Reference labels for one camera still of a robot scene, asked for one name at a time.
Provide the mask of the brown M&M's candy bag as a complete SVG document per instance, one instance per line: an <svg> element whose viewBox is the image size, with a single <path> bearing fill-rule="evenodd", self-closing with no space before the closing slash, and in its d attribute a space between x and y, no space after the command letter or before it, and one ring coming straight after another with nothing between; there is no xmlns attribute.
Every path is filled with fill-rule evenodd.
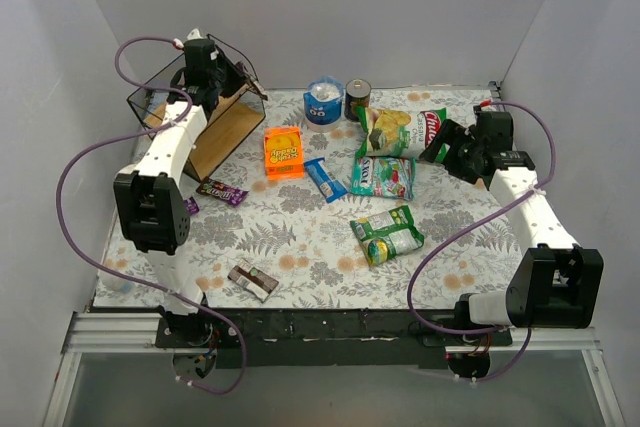
<svg viewBox="0 0 640 427"><path fill-rule="evenodd" d="M196 188L200 195L213 197L233 207L239 206L247 197L248 191L205 177Z"/></svg>

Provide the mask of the purple M&M's candy bag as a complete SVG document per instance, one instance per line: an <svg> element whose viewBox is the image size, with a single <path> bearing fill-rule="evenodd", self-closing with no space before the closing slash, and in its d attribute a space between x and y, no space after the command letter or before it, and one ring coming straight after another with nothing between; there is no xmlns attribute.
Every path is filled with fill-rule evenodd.
<svg viewBox="0 0 640 427"><path fill-rule="evenodd" d="M193 196L185 199L183 203L190 216L194 216L200 211L199 205Z"/></svg>

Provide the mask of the brown chocolate bar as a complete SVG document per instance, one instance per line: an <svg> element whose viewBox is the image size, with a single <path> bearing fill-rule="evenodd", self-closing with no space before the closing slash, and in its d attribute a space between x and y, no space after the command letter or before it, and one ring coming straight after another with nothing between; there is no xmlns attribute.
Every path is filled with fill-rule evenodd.
<svg viewBox="0 0 640 427"><path fill-rule="evenodd" d="M250 90L258 95L261 99L267 100L268 94L267 91L260 84L259 80L255 75L252 75L249 70L246 68L245 64L242 61L238 61L236 63L236 67L238 70L244 75L246 78L246 83L249 85Z"/></svg>
<svg viewBox="0 0 640 427"><path fill-rule="evenodd" d="M279 286L278 280L250 264L244 258L235 263L227 278L232 283L251 293L261 303L265 303Z"/></svg>

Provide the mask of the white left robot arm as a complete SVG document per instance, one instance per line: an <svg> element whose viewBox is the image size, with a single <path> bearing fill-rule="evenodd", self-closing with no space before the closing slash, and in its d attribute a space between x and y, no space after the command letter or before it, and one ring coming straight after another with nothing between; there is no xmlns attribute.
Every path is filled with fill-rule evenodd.
<svg viewBox="0 0 640 427"><path fill-rule="evenodd" d="M205 294L184 258L190 216L184 204L263 122L266 93L216 40L192 30L174 46L182 53L151 90L161 95L143 124L151 143L122 169L114 194L123 236L142 252L166 293L166 319L193 319Z"/></svg>

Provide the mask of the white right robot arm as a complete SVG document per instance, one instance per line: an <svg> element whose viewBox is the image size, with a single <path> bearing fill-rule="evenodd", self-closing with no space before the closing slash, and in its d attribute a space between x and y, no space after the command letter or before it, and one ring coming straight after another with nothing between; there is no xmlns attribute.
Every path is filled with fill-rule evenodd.
<svg viewBox="0 0 640 427"><path fill-rule="evenodd" d="M503 291L470 294L457 306L457 325L584 329L591 323L604 260L579 245L556 217L531 157L513 147L507 112L475 107L465 128L447 119L422 153L433 162L440 151L446 172L468 183L483 181L501 207L523 258Z"/></svg>

